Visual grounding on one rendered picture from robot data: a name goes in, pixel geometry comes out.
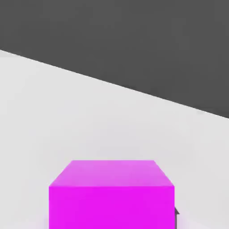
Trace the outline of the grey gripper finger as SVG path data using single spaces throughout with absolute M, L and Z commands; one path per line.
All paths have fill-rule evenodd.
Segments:
M 174 229 L 190 229 L 190 223 L 186 215 L 180 213 L 175 208 L 175 228 Z

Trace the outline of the small magenta cube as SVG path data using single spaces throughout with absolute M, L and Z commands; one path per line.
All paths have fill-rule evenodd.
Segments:
M 49 186 L 49 229 L 175 229 L 174 194 L 153 160 L 72 161 Z

